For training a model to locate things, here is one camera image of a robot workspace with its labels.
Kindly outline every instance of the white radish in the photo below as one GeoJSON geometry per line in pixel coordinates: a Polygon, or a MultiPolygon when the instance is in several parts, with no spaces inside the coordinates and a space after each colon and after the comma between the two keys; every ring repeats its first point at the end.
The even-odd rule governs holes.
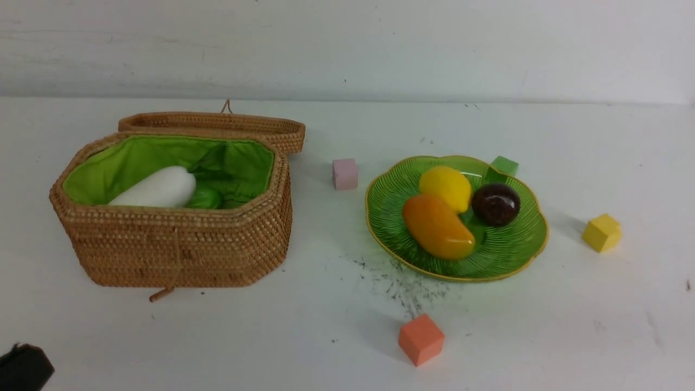
{"type": "Polygon", "coordinates": [[[194,191],[195,176],[185,167],[171,166],[144,178],[109,205],[180,208],[188,204],[194,191]]]}

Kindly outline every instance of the green plate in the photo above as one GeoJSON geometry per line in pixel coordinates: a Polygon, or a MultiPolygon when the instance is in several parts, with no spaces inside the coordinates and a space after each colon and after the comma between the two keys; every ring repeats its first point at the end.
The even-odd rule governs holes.
{"type": "Polygon", "coordinates": [[[472,157],[418,156],[402,160],[372,181],[365,206],[367,226],[384,250],[408,267],[446,280],[482,282],[512,276],[527,267],[548,241],[548,221],[531,189],[515,177],[472,157]],[[468,208],[459,217],[475,236],[473,253],[457,261],[433,257],[408,232],[402,209],[405,201],[418,193],[420,176],[434,166],[461,171],[474,192],[490,182],[508,184],[521,199],[519,215],[511,224],[494,228],[485,226],[472,208],[468,208]]]}

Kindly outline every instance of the yellow mango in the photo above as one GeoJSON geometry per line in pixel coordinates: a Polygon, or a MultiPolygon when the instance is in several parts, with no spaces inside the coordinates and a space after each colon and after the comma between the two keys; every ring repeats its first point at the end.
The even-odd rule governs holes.
{"type": "Polygon", "coordinates": [[[469,256],[475,237],[444,199],[418,194],[403,205],[403,220],[408,232],[425,251],[443,260],[469,256]]]}
{"type": "Polygon", "coordinates": [[[457,214],[468,210],[473,193],[466,176],[448,166],[436,166],[425,171],[420,176],[419,190],[421,194],[443,198],[457,214]]]}

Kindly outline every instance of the yellow plate rim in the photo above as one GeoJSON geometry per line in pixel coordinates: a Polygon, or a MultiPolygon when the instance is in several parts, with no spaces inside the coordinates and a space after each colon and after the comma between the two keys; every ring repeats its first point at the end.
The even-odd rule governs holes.
{"type": "Polygon", "coordinates": [[[531,265],[531,263],[533,263],[533,261],[536,259],[536,257],[538,257],[538,255],[540,253],[542,253],[543,250],[545,250],[546,244],[548,244],[548,238],[550,237],[550,226],[548,225],[548,219],[546,218],[546,215],[543,214],[543,211],[541,210],[541,203],[538,201],[536,194],[533,192],[533,190],[526,183],[524,183],[523,181],[521,181],[517,177],[513,177],[515,180],[519,181],[522,185],[526,186],[528,191],[531,193],[531,196],[533,196],[534,201],[536,201],[536,205],[538,205],[538,213],[541,215],[541,217],[543,218],[543,222],[546,224],[546,238],[543,240],[543,244],[541,244],[541,247],[538,249],[538,251],[534,255],[532,255],[522,267],[520,267],[519,269],[517,269],[515,271],[512,271],[511,273],[502,274],[501,276],[488,277],[488,278],[458,278],[458,277],[443,276],[441,274],[436,274],[436,273],[432,273],[430,271],[422,270],[419,267],[414,266],[413,264],[410,264],[408,261],[402,259],[399,255],[396,255],[393,251],[391,251],[390,248],[388,248],[385,244],[383,244],[381,240],[379,240],[377,235],[374,233],[374,230],[372,229],[372,225],[369,223],[369,201],[368,201],[369,200],[369,193],[372,191],[372,185],[374,185],[374,182],[376,182],[377,179],[379,179],[379,178],[383,177],[384,175],[388,174],[389,172],[391,172],[391,170],[393,170],[396,166],[398,166],[399,164],[401,164],[407,160],[418,159],[418,158],[423,158],[423,157],[433,158],[433,159],[438,159],[438,160],[452,158],[452,157],[470,159],[470,160],[479,161],[480,163],[485,164],[489,168],[492,168],[493,170],[495,170],[497,173],[500,173],[500,174],[505,175],[507,177],[513,177],[511,175],[503,173],[502,171],[499,171],[497,168],[491,166],[486,161],[476,159],[475,157],[469,157],[469,156],[458,155],[458,154],[451,154],[451,155],[442,156],[442,157],[419,155],[419,156],[407,157],[403,160],[400,160],[399,162],[397,162],[396,164],[391,166],[391,168],[386,170],[385,173],[378,175],[374,179],[372,179],[372,181],[369,183],[369,187],[367,187],[367,191],[364,193],[364,210],[365,210],[365,215],[366,215],[366,220],[367,220],[367,228],[369,229],[369,233],[372,235],[374,240],[377,241],[379,246],[381,246],[389,255],[391,255],[392,257],[397,259],[401,264],[404,264],[405,266],[409,267],[410,269],[413,269],[415,271],[418,271],[422,274],[425,274],[425,275],[433,277],[433,278],[438,278],[438,279],[447,280],[447,281],[455,281],[455,282],[488,282],[488,281],[503,280],[507,277],[511,277],[517,273],[520,273],[522,270],[528,268],[529,265],[531,265]]]}

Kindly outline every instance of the yellow cube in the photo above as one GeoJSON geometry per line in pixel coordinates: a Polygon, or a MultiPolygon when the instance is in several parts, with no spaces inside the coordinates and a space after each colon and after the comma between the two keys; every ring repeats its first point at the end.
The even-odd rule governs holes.
{"type": "Polygon", "coordinates": [[[622,236],[620,223],[611,216],[602,214],[589,221],[589,224],[584,229],[584,234],[582,234],[582,239],[591,248],[602,253],[615,247],[622,236]]]}

